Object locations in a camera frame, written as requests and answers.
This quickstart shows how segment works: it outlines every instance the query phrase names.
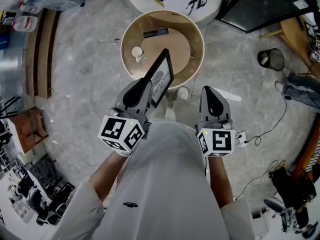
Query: person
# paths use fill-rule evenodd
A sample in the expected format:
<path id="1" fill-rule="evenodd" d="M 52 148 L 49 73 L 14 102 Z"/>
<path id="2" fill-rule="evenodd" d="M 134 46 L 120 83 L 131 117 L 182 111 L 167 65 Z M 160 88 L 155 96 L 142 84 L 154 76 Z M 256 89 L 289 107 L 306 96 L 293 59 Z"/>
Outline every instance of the person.
<path id="1" fill-rule="evenodd" d="M 177 107 L 188 110 L 181 107 L 187 98 L 188 90 L 179 89 L 176 118 L 184 117 Z M 195 130 L 154 119 L 147 140 L 130 157 L 113 151 L 79 186 L 51 239 L 254 240 L 248 201 L 233 201 L 223 159 L 208 158 L 208 166 L 210 185 Z M 116 180 L 104 212 L 103 201 Z"/>
<path id="2" fill-rule="evenodd" d="M 298 76 L 284 67 L 282 73 L 285 79 L 275 81 L 274 86 L 286 100 L 298 101 L 320 113 L 320 82 L 312 76 Z"/>

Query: gray marble floor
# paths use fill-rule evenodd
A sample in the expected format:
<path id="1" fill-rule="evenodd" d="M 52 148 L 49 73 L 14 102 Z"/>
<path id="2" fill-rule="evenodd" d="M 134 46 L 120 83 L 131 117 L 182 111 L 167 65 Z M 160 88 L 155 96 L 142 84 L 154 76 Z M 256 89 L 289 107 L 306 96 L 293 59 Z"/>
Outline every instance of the gray marble floor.
<path id="1" fill-rule="evenodd" d="M 117 94 L 132 81 L 121 63 L 120 41 L 134 18 L 124 0 L 87 0 L 85 7 L 63 12 L 53 52 L 53 95 L 29 102 L 45 111 L 48 153 L 75 185 L 88 179 L 111 152 L 97 134 Z M 213 21 L 201 31 L 205 58 L 197 76 L 186 85 L 192 94 L 190 101 L 198 106 L 202 87 L 209 85 L 228 99 L 237 131 L 245 131 L 249 138 L 271 129 L 285 109 L 274 87 L 283 75 L 260 67 L 258 52 L 279 48 L 285 64 L 296 73 L 307 71 L 304 64 L 278 37 L 259 39 L 265 29 L 244 34 Z M 263 174 L 273 160 L 291 163 L 314 117 L 310 108 L 288 101 L 283 120 L 262 137 L 259 146 L 252 141 L 229 155 L 225 165 L 234 196 Z M 256 201 L 274 193 L 266 175 L 250 184 L 244 195 Z"/>

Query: white container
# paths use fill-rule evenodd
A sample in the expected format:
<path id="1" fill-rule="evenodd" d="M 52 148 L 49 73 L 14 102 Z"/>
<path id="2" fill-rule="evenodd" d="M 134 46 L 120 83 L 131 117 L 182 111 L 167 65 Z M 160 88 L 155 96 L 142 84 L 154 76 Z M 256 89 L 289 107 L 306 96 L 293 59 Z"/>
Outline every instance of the white container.
<path id="1" fill-rule="evenodd" d="M 41 8 L 39 8 L 39 7 L 32 7 L 32 6 L 24 5 L 23 0 L 19 0 L 19 2 L 17 3 L 17 6 L 21 11 L 26 12 L 26 13 L 38 14 L 41 11 Z"/>
<path id="2" fill-rule="evenodd" d="M 36 29 L 38 18 L 35 16 L 20 16 L 12 22 L 12 27 L 20 32 L 32 32 Z"/>

